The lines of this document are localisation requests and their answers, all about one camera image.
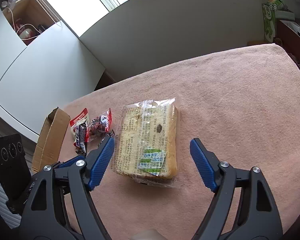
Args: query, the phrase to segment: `wooden shelf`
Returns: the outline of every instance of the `wooden shelf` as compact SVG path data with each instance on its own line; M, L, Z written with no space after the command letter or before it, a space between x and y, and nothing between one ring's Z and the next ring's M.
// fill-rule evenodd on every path
M37 0L17 0L12 12L13 18L11 11L8 8L5 8L2 11L12 28L13 22L15 23L18 19L21 19L22 24L31 24L36 29L39 29L39 25L49 28L54 24L54 21L46 13L42 5ZM33 28L31 25L27 25L26 28L30 28L37 33L35 28Z
M286 52L294 55L300 64L300 36L285 25L281 20L277 20L276 24L276 37L280 38L282 41L282 47L286 50Z

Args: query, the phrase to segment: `pink tablecloth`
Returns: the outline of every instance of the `pink tablecloth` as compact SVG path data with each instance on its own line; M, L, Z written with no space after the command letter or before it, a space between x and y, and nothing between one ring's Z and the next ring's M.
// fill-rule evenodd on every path
M182 186L145 186L108 167L91 196L112 239L127 240L150 228L169 240L192 238L213 197L189 154L194 137L236 168L261 168L286 231L300 214L300 70L285 51L259 45L181 61L93 92L64 110L73 118L87 107L94 117L111 107L116 127L123 105L173 97ZM74 157L74 151L68 129L59 160ZM236 190L234 207L238 199ZM68 195L66 204L78 229ZM233 208L225 230L234 217Z

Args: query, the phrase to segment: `white cable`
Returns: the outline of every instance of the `white cable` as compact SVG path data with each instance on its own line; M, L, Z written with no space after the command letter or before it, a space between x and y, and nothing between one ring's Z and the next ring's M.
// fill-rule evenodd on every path
M56 23L56 21L51 17L51 15L47 12L47 10L42 6L42 4L38 1L38 0L36 0L39 4L40 4L40 6L42 7L42 9L49 15L49 17L52 19L52 21L56 24L56 25L58 25L59 27L61 27L61 28L63 28L63 25L62 25L62 22L60 21L60 19L58 18L58 16L57 15L55 15L55 13L49 8L49 6L44 2L44 0L41 0L43 3L44 3L44 5L53 13L53 15L61 22L61 26L59 25L59 24L57 24Z
M10 10L10 12L11 12L11 15L12 15L12 25L13 25L13 29L14 29L14 31L16 32L16 34L18 35L18 31L23 27L23 26L25 26L25 25L31 25L33 28L35 28L35 30L37 31L37 32L39 32L37 29L36 29L36 27L34 27L32 24L30 24L30 23L27 23L27 24L25 24L25 25L22 25L17 31L16 31L16 27L14 26L14 20L13 20L13 12L11 11L11 9L9 8L9 7L7 7L9 10ZM23 41L26 41L26 40L30 40L30 39L33 39L33 38L36 38L36 37L38 37L38 36L34 36L34 37L31 37L31 38L29 38L29 39L21 39L21 40L23 40Z
M26 25L31 25L33 28L35 28L32 24L27 23L27 24L22 25L22 26L16 31L16 33L18 34L18 31L19 31L23 26L26 26Z
M12 15L12 25L13 25L13 29L14 29L14 31L16 31L16 27L14 26L13 13L12 13L12 11L11 11L11 15Z
M27 41L27 40L31 40L31 39L33 39L33 38L36 38L36 37L38 37L38 36L34 36L34 37L31 37L31 38L29 38L29 39L22 39L23 41Z

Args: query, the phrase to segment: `bread slice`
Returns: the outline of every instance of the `bread slice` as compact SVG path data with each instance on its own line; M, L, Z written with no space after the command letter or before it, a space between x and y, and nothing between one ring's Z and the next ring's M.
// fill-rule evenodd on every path
M177 174L175 99L146 100L123 107L111 169L145 179Z

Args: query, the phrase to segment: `open cardboard box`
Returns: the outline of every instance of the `open cardboard box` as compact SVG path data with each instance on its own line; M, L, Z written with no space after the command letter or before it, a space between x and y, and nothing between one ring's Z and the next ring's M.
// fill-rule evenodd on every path
M34 173L45 165L58 161L70 116L60 108L54 109L44 121L32 159Z

